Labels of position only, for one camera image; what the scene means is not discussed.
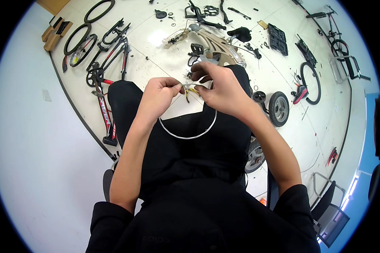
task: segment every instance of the white bicycle cable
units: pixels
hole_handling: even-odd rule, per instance
[[[193,84],[193,83],[190,83],[190,84],[182,84],[182,86],[190,86],[190,85],[195,85],[195,84]],[[159,117],[158,119],[159,119],[159,123],[162,125],[162,128],[165,129],[165,131],[166,131],[168,134],[170,134],[170,135],[172,135],[172,136],[174,136],[174,137],[176,137],[176,138],[179,138],[179,139],[183,139],[183,140],[191,140],[191,139],[196,139],[196,138],[198,138],[198,137],[201,137],[201,136],[203,136],[204,134],[207,134],[207,132],[213,127],[213,125],[214,125],[214,123],[215,123],[215,121],[216,121],[216,119],[217,119],[217,110],[216,110],[216,112],[215,112],[214,120],[213,120],[213,123],[211,123],[211,126],[210,126],[210,127],[204,132],[204,133],[201,133],[201,134],[199,134],[199,135],[197,135],[197,136],[194,136],[194,137],[180,137],[180,136],[177,136],[177,135],[175,135],[175,134],[172,134],[172,133],[169,132],[169,130],[167,130],[166,127],[163,125],[163,123],[162,123],[162,119],[161,119],[160,117]]]

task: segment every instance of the black shirt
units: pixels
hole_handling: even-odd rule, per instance
[[[320,252],[304,185],[286,190],[271,211],[218,179],[177,181],[135,217],[96,203],[90,231],[86,252]]]

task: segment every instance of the person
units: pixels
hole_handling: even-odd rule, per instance
[[[132,82],[110,86],[122,154],[109,202],[94,205],[86,252],[320,252],[298,162],[250,99],[245,69],[200,62],[191,70],[192,80],[213,82],[195,87],[205,104],[187,137],[204,132],[218,111],[210,131],[191,140],[157,120],[184,92],[179,81],[152,78],[143,93]],[[184,116],[169,120],[182,121],[171,132],[186,128]],[[279,186],[273,211],[240,187],[252,132]]]

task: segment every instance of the hand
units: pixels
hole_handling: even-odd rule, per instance
[[[252,102],[239,84],[234,73],[229,68],[223,68],[210,62],[199,62],[191,68],[192,80],[197,81],[205,76],[200,83],[213,80],[213,88],[207,89],[198,85],[195,89],[207,105],[222,113],[242,118]]]
[[[179,81],[172,77],[151,78],[143,92],[136,118],[143,124],[153,126],[172,103],[178,93],[184,94]]]

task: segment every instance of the bicycle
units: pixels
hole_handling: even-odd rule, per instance
[[[346,42],[344,42],[341,39],[342,33],[339,31],[338,26],[336,25],[335,20],[332,17],[332,14],[338,15],[338,13],[336,13],[336,11],[334,11],[334,9],[331,8],[331,6],[329,6],[329,5],[325,5],[325,11],[326,11],[326,8],[329,8],[330,11],[327,12],[327,13],[325,13],[325,12],[319,12],[319,13],[310,14],[310,15],[307,15],[306,18],[318,18],[319,19],[319,18],[323,18],[323,17],[327,17],[328,16],[329,26],[331,27],[331,29],[328,32],[327,38],[328,39],[330,39],[330,38],[334,39],[334,41],[332,41],[332,43],[331,43],[332,54],[335,57],[349,55],[348,45],[346,44]],[[333,30],[332,22],[335,24],[337,32],[335,32]],[[323,31],[321,29],[318,29],[318,33],[321,36],[323,36]],[[344,59],[338,59],[338,61],[344,62],[345,60]]]

